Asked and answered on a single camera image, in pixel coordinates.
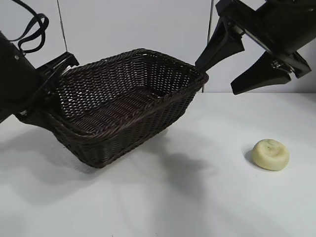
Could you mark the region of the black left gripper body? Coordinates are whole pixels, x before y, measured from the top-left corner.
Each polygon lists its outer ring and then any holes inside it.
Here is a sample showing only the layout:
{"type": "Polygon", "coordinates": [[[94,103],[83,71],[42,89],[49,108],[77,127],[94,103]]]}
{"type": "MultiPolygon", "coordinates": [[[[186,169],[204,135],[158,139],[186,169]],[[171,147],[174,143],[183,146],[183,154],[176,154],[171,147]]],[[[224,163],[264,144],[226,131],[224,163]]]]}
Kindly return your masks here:
{"type": "Polygon", "coordinates": [[[68,67],[79,65],[65,52],[39,68],[3,35],[0,35],[0,120],[28,111],[56,97],[59,79],[68,67]]]}

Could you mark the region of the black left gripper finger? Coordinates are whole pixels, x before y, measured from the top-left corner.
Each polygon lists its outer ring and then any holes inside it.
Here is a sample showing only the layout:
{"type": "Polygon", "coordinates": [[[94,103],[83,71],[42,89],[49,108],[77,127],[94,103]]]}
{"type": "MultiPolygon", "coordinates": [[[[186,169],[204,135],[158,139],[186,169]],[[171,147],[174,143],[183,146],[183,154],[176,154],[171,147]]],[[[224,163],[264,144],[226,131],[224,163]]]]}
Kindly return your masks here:
{"type": "Polygon", "coordinates": [[[59,126],[62,117],[55,110],[46,108],[35,108],[17,114],[17,119],[25,124],[44,128],[54,135],[63,135],[59,126]]]}

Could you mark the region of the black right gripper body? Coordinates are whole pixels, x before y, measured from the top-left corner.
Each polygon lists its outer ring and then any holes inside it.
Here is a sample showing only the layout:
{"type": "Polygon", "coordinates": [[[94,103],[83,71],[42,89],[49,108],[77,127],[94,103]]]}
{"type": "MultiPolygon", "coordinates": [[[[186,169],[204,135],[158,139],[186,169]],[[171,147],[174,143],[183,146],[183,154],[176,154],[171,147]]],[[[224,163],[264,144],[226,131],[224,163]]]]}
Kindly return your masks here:
{"type": "Polygon", "coordinates": [[[297,78],[311,72],[298,50],[316,38],[314,0],[267,0],[257,10],[240,0],[220,0],[216,10],[265,50],[251,71],[294,73],[297,78]]]}

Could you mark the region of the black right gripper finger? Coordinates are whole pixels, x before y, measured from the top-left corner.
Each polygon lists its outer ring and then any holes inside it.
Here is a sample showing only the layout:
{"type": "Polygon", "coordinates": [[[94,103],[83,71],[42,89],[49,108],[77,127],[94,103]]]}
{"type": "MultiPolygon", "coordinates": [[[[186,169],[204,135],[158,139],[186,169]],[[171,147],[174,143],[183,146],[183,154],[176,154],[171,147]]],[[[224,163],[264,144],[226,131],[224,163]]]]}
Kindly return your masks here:
{"type": "Polygon", "coordinates": [[[243,33],[241,16],[220,17],[210,41],[195,62],[196,70],[205,73],[222,60],[245,51],[243,33]]]}
{"type": "Polygon", "coordinates": [[[265,52],[248,70],[231,82],[234,95],[260,87],[287,84],[291,81],[289,73],[272,67],[274,57],[265,52]]]}

